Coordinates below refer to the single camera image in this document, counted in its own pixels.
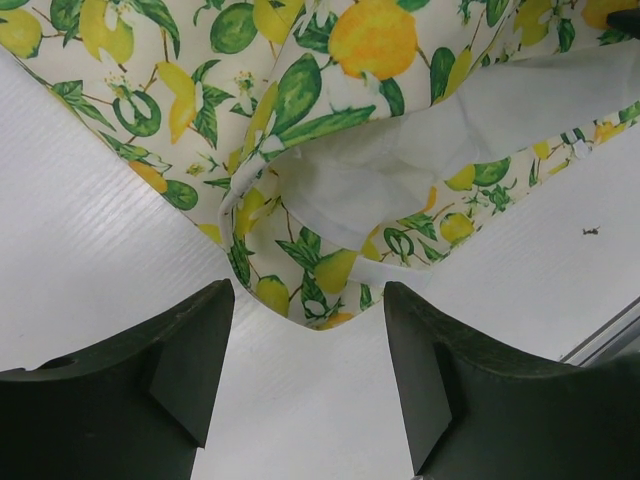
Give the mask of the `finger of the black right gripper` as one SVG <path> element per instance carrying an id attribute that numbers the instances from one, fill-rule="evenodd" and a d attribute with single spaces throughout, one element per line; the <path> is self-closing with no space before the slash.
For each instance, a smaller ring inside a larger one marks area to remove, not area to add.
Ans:
<path id="1" fill-rule="evenodd" d="M 611 12 L 606 17 L 607 25 L 617 30 L 639 30 L 640 9 L 628 8 Z"/>

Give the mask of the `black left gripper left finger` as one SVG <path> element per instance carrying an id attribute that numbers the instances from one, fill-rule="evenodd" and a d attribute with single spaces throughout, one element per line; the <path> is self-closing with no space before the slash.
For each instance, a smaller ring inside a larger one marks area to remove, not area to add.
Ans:
<path id="1" fill-rule="evenodd" d="M 5 479 L 188 479 L 206 445 L 234 290 L 202 288 L 110 338 L 1 374 Z"/>

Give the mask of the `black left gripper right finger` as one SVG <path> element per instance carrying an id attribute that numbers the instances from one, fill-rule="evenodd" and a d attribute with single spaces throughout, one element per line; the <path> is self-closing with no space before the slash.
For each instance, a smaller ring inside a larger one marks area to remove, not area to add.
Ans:
<path id="1" fill-rule="evenodd" d="M 389 350 L 418 479 L 635 479 L 639 357 L 579 367 L 494 339 L 399 282 Z"/>

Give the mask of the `lemon print skirt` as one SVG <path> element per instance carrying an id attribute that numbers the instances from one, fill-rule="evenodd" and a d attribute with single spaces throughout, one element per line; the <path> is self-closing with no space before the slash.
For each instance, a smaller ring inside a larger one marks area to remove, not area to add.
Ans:
<path id="1" fill-rule="evenodd" d="M 5 1 L 1 44 L 325 330 L 639 122 L 635 1 Z"/>

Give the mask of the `aluminium extrusion rail frame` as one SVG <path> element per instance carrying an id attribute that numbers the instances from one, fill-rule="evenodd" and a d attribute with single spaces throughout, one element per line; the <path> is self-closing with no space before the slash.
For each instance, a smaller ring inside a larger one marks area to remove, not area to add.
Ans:
<path id="1" fill-rule="evenodd" d="M 637 344 L 639 344 L 638 298 L 564 355 L 560 362 L 584 367 L 609 360 Z"/>

